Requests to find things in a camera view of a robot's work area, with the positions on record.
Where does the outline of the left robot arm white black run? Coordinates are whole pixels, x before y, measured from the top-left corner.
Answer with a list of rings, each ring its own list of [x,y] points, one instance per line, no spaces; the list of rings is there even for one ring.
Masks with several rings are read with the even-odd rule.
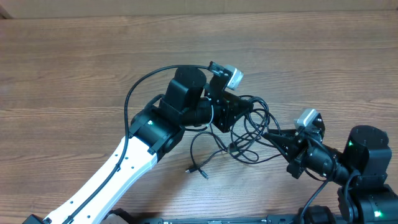
[[[227,92],[243,79],[237,68],[214,62],[173,68],[167,91],[124,120],[125,136],[87,183],[45,218],[31,214],[25,223],[101,223],[133,183],[181,141],[187,127],[214,124],[225,133],[252,109],[252,103]]]

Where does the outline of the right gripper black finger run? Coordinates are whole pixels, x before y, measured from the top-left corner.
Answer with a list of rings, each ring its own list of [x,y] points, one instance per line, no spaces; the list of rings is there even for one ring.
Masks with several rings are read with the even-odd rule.
[[[287,162],[296,158],[300,152],[299,143],[295,139],[270,138],[269,142],[276,147]]]
[[[292,141],[299,136],[296,129],[270,129],[262,137],[272,141]]]

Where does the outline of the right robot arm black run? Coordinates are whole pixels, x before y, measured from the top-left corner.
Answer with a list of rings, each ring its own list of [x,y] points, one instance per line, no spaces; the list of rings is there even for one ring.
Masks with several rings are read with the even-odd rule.
[[[339,209],[346,223],[397,223],[397,194],[386,184],[392,157],[386,132],[368,125],[352,128],[343,152],[323,143],[320,114],[298,119],[295,129],[271,129],[263,138],[288,162],[287,172],[298,179],[306,170],[334,182]]]

